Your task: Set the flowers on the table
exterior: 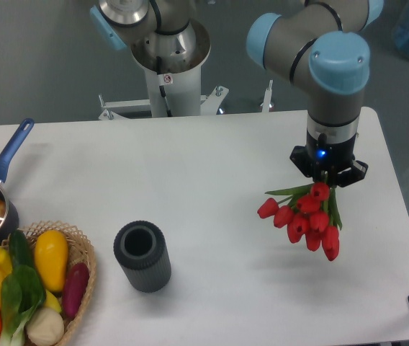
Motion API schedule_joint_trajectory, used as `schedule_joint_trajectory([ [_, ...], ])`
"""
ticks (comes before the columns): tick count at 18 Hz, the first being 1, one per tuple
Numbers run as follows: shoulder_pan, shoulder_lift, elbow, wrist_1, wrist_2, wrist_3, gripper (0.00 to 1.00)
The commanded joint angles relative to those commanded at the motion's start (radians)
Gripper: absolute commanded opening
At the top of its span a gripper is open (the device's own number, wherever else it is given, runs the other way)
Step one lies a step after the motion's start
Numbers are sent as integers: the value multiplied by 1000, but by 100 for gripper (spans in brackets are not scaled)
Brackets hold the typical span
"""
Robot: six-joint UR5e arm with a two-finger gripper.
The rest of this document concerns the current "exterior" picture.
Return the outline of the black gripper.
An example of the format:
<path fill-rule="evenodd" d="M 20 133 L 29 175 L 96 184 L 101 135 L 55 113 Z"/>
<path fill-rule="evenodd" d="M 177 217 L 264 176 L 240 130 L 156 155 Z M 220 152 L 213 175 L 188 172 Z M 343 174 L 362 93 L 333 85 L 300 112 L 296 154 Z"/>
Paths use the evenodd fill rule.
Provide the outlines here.
<path fill-rule="evenodd" d="M 363 180 L 369 166 L 354 156 L 358 124 L 356 118 L 345 125 L 324 125 L 308 116 L 306 144 L 295 146 L 289 159 L 305 177 L 331 187 Z"/>

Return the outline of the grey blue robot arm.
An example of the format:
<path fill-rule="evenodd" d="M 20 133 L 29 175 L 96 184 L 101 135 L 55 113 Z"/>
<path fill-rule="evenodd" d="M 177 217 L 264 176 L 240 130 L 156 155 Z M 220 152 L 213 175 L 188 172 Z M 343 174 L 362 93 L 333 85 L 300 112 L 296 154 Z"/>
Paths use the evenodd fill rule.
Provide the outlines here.
<path fill-rule="evenodd" d="M 251 60 L 310 97 L 306 144 L 290 159 L 314 181 L 345 187 L 367 173 L 354 156 L 370 59 L 359 32 L 382 7 L 381 1 L 306 1 L 289 18 L 261 15 L 248 31 Z M 143 68 L 153 116 L 204 112 L 201 67 L 210 37 L 188 1 L 98 1 L 90 16 L 113 49 L 131 49 Z"/>

